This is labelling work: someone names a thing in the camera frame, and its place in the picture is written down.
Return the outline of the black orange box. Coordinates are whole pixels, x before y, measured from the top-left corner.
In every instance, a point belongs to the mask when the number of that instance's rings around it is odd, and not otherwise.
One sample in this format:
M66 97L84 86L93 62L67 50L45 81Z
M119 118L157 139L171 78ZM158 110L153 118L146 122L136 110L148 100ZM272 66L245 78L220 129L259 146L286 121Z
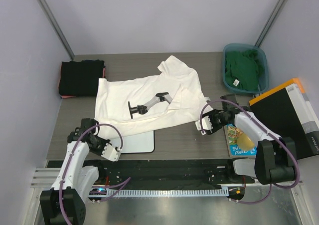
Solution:
M293 78L249 101L266 127L296 145L297 159L319 154L319 120L298 78Z

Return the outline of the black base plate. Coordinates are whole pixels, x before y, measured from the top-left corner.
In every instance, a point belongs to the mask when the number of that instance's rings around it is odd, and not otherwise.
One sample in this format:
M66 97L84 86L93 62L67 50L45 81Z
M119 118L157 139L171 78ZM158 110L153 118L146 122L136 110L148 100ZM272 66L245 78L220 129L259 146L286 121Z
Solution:
M158 172L160 178L165 178L173 172L181 169L183 174L190 174L195 169L204 171L217 171L219 166L226 170L227 177L231 178L235 174L231 159L211 159L211 160L120 160L118 162L110 162L101 160L106 172L111 170L124 171L124 179L130 180L132 177L141 176L146 172ZM106 181L104 185L114 185L115 182Z

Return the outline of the white t shirt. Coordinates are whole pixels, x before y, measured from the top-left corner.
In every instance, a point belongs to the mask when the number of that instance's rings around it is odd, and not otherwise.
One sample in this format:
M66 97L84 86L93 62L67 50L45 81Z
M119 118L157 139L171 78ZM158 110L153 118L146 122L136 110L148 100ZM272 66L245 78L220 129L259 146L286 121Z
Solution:
M198 73L171 55L159 75L110 82L100 79L94 118L106 139L130 136L199 120L208 99Z

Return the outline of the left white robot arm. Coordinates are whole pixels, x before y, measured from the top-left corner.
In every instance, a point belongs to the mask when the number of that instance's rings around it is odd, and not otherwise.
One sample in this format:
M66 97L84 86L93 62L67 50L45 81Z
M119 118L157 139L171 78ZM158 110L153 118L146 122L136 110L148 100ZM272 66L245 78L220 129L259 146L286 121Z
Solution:
M98 122L82 119L67 137L67 152L60 172L49 190L40 195L46 225L82 225L89 192L94 184L104 184L107 172L101 160L86 160L89 152L101 155L109 140L98 138Z

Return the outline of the teal plastic basket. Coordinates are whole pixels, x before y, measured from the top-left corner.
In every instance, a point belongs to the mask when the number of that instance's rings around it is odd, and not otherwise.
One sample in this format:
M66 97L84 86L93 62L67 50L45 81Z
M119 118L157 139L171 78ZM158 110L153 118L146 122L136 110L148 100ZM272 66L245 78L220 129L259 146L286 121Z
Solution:
M264 65L264 69L265 69L263 75L259 78L258 91L255 91L255 92L233 88L230 85L228 85L225 81L225 64L226 64L225 56L226 56L226 53L230 52L230 51L244 52L244 51L249 50L249 49L257 50L258 58L262 61L263 65ZM231 43L231 44L226 45L223 49L222 78L223 78L223 82L224 82L224 85L226 86L226 88L235 94L254 95L254 94L264 93L265 91L268 90L268 87L269 87L268 64L267 64L267 59L266 59L266 55L265 55L264 51L256 46L249 45L249 44Z

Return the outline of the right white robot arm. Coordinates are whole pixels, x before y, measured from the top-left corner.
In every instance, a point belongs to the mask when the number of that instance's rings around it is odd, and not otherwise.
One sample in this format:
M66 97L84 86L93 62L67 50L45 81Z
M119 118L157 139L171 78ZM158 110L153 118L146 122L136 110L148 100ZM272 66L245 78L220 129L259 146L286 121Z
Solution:
M225 170L228 181L235 183L243 175L256 178L262 185L275 185L291 189L300 182L300 169L296 159L296 146L289 137L282 137L267 128L250 108L222 97L218 100L222 109L213 109L211 101L200 112L199 130L210 135L228 124L243 131L256 147L254 159L237 159Z

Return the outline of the white folding board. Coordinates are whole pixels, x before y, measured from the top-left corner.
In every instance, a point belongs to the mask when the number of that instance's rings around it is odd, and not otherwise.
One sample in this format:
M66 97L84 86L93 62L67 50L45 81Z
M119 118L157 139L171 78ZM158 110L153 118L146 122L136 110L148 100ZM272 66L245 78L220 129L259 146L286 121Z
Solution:
M154 131L123 137L122 154L152 153L154 150Z

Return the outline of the aluminium rail frame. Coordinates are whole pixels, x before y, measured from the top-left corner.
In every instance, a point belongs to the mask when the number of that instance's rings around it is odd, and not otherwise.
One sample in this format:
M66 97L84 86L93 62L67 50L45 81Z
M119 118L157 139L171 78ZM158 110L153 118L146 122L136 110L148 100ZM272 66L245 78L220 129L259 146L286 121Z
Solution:
M190 174L183 174L181 169L171 175L160 178L158 172L146 172L141 176L134 176L130 180L124 179L124 171L107 171L103 179L115 182L114 185L103 185L98 181L90 189L80 185L80 193L92 200L111 198L161 198L161 197L228 197L239 191L244 194L246 188L260 186L251 177L234 175L229 178L224 167L217 171L195 169Z

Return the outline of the colourful picture book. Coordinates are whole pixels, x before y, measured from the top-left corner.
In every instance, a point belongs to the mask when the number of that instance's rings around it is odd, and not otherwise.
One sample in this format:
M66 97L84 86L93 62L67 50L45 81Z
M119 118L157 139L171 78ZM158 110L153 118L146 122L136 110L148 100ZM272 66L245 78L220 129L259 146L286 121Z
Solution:
M243 134L243 132L236 128L232 124L224 126L224 133L227 143L227 148L229 156L231 158L255 158L256 157L256 148L253 148L250 151L244 151L237 145L237 139Z

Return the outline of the green t shirt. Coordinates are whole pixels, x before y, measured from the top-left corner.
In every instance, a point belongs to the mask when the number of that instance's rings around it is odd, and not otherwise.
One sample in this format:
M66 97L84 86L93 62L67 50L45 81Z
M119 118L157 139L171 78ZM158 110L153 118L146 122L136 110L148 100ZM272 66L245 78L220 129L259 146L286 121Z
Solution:
M225 56L225 81L233 88L258 91L259 78L265 69L255 49L230 51Z

